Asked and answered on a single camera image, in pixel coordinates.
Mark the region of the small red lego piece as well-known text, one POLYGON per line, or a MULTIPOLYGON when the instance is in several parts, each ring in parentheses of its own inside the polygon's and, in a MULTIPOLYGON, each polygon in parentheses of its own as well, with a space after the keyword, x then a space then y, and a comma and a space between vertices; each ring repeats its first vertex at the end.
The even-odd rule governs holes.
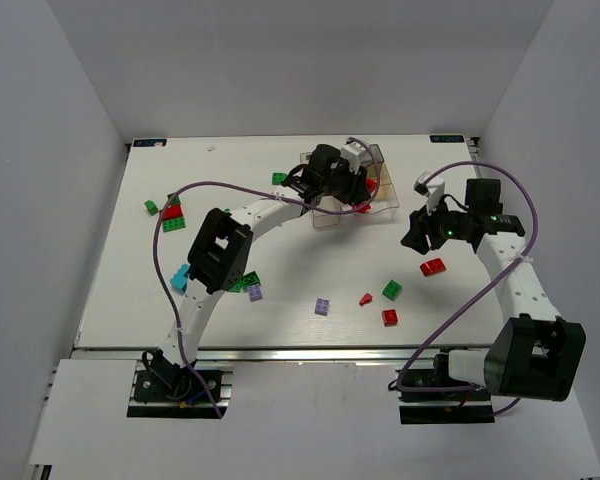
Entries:
POLYGON ((365 293, 359 300, 359 305, 364 306, 364 305, 370 303, 372 300, 373 300, 372 295, 370 293, 365 293))

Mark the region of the red square lego brick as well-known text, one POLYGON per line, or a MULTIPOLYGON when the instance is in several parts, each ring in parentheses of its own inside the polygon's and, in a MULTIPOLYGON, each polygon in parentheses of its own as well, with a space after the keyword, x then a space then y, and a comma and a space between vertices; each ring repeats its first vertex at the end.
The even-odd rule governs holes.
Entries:
POLYGON ((395 326, 399 318, 395 309, 387 309, 381 312, 382 322, 385 327, 395 326))

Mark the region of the red sloped lego brick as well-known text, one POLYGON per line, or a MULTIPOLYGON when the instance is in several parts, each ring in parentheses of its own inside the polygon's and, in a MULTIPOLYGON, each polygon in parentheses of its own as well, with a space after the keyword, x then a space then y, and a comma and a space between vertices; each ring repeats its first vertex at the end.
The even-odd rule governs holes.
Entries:
POLYGON ((375 179, 367 178, 366 179, 366 187, 370 194, 372 194, 377 189, 378 183, 375 179))

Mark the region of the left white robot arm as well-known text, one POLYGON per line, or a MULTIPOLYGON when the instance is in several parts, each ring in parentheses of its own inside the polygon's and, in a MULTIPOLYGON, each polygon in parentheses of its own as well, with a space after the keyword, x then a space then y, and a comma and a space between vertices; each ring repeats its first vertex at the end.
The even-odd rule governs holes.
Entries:
POLYGON ((309 161, 290 170, 280 185, 269 192, 218 181, 186 185, 177 196, 198 187, 219 187, 248 193, 257 200, 236 210, 210 210, 187 255, 188 286, 174 312, 174 324, 158 351, 171 365, 193 368, 200 340, 223 294, 245 273, 252 243, 313 210, 342 217, 363 210, 377 192, 367 188, 367 166, 379 168, 379 160, 366 142, 351 137, 341 148, 318 145, 309 161))

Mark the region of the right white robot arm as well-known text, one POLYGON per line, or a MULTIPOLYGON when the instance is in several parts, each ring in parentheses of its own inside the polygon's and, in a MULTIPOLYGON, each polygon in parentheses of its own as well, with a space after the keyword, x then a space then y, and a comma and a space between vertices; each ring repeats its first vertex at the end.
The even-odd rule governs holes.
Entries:
POLYGON ((426 254, 448 240, 469 243, 489 274, 489 283, 460 308, 467 312, 496 293, 503 327, 486 350, 455 348, 437 355, 434 377, 423 386, 405 383, 404 393, 456 393, 484 389, 494 396, 562 402, 567 399, 586 342, 581 324, 566 321, 546 296, 532 263, 518 217, 505 214, 433 212, 409 216, 403 246, 426 254))

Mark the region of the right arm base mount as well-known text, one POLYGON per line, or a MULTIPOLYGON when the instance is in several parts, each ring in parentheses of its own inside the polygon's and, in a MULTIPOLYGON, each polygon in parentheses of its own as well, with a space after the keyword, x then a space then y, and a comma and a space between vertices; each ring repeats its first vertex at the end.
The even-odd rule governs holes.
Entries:
POLYGON ((451 348, 437 352, 422 368, 413 365, 405 374, 399 391, 395 380, 388 390, 398 394, 402 425, 460 425, 495 422, 491 395, 484 389, 469 391, 469 383, 449 376, 451 348))

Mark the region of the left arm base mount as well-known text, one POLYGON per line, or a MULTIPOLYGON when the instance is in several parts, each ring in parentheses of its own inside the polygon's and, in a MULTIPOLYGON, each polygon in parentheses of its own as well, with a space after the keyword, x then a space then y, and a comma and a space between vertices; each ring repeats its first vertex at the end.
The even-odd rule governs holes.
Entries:
POLYGON ((170 363, 158 350, 145 351, 134 374, 127 417, 219 420, 228 408, 228 372, 170 363))

